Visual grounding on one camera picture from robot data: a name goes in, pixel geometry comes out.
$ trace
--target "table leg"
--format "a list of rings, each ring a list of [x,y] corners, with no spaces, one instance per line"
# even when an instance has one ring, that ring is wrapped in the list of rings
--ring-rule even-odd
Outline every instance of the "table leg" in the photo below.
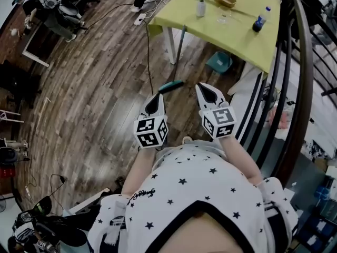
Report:
[[[30,53],[30,52],[28,52],[28,51],[23,51],[22,54],[25,55],[25,56],[27,56],[27,57],[29,57],[30,59],[36,61],[37,63],[42,64],[42,65],[45,66],[45,67],[49,67],[49,64],[47,64],[46,62],[43,62],[43,61],[42,61],[40,58],[38,58],[36,55],[34,55],[34,54],[32,54],[32,53]]]
[[[176,61],[176,54],[174,48],[174,40],[173,40],[173,33],[171,27],[163,27],[164,38],[165,38],[165,45],[168,52],[168,57],[170,59],[171,64],[175,64]]]
[[[229,89],[227,94],[233,95],[236,92],[243,90],[246,85],[250,84],[252,80],[255,80],[260,73],[260,69],[246,62],[240,80]]]

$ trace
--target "black metal railing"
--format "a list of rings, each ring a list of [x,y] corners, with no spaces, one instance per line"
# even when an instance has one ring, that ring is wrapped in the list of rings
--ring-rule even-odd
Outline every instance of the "black metal railing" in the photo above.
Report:
[[[275,90],[277,74],[280,66],[281,52],[282,50],[285,50],[286,55],[285,69],[283,75],[282,88],[280,92],[280,97],[278,99],[275,116],[269,128],[266,140],[263,143],[263,147],[257,156],[256,164],[261,168],[263,163],[265,162],[267,154],[270,151],[270,147],[272,145],[273,139],[278,129],[284,104],[286,101],[286,94],[288,90],[290,68],[292,61],[291,58],[293,56],[292,50],[294,44],[292,42],[292,31],[294,31],[294,27],[297,27],[295,28],[295,30],[296,34],[298,35],[300,44],[300,47],[298,48],[298,50],[300,51],[300,60],[299,60],[300,77],[299,77],[298,91],[289,132],[284,142],[279,158],[276,161],[275,167],[271,173],[272,176],[275,176],[280,180],[280,182],[284,187],[292,173],[295,162],[300,154],[303,145],[306,129],[308,127],[308,122],[310,119],[310,111],[313,95],[314,78],[313,78],[313,54],[312,54],[313,51],[311,43],[311,34],[308,26],[308,21],[306,19],[305,10],[301,0],[282,0],[279,32],[277,35],[277,44],[276,44],[277,52],[273,76],[271,79],[267,95],[263,97],[265,100],[265,105],[263,107],[260,120],[256,126],[255,132],[252,134],[250,143],[247,146],[247,152],[249,154],[252,154],[261,135],[261,131],[265,124],[267,114],[270,110],[270,106],[273,103],[273,93]],[[257,96],[257,100],[253,108],[251,117],[240,140],[240,143],[242,145],[245,144],[245,142],[247,141],[247,136],[250,134],[252,130],[252,125],[255,120],[257,110],[259,109],[261,104],[265,83],[266,79],[262,81],[262,85],[259,94]],[[247,115],[245,113],[242,124],[245,124],[245,120],[247,119],[246,116]]]

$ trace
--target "white sneaker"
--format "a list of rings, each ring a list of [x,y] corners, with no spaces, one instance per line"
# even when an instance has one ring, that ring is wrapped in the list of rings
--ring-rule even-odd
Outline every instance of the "white sneaker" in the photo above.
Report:
[[[187,144],[190,141],[193,141],[193,139],[190,136],[183,137],[183,145]]]
[[[76,37],[77,37],[77,35],[73,34],[72,38],[70,40],[66,40],[65,42],[69,43],[69,42],[73,41]]]
[[[131,11],[131,12],[134,12],[134,13],[137,13],[137,12],[139,12],[139,11],[141,11],[141,10],[142,10],[141,7],[137,7],[137,6],[132,6],[132,7],[130,7],[130,11]]]

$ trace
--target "black star pattern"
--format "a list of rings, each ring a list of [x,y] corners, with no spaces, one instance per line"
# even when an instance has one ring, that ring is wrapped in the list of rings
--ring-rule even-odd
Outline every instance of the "black star pattern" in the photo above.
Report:
[[[236,212],[236,213],[235,213],[235,212],[233,212],[233,214],[234,214],[234,215],[233,215],[233,217],[235,217],[236,219],[238,219],[238,218],[240,217],[240,214],[239,214],[239,212]]]
[[[151,228],[153,228],[153,224],[152,224],[153,222],[151,222],[151,223],[148,223],[147,222],[147,225],[145,226],[146,228],[148,228],[148,229],[151,229]]]
[[[187,183],[186,179],[179,179],[179,183],[181,183],[182,185],[184,185],[185,183]]]

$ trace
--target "wooden floor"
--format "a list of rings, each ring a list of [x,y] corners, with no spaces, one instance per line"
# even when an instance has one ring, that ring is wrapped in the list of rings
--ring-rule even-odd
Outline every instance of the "wooden floor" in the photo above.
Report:
[[[101,18],[109,9],[133,0],[102,0],[84,15],[86,26]],[[51,193],[51,174],[61,174],[66,183],[55,194],[64,208],[96,194],[105,187],[115,188],[115,179],[126,176],[137,154],[132,125],[140,106],[151,95],[147,73],[147,37],[144,25],[135,26],[138,14],[130,6],[121,6],[78,34],[72,43],[57,42],[48,62],[37,66],[42,94],[30,110],[22,107],[25,124],[19,138],[29,142],[31,164],[20,162],[16,185],[23,197],[23,208],[30,209]],[[154,4],[147,4],[151,9]],[[188,36],[180,60],[177,79],[183,88],[165,95],[168,115],[168,144],[178,145],[185,135],[209,139],[198,115],[195,84],[206,82],[226,95],[240,77],[243,61],[232,55],[233,66],[227,75],[219,75],[205,66],[218,50],[194,36]],[[163,36],[150,42],[150,70],[154,91],[163,85],[173,65],[164,49]],[[32,195],[25,193],[28,183]],[[53,189],[60,185],[53,177]],[[53,212],[61,207],[53,200]]]

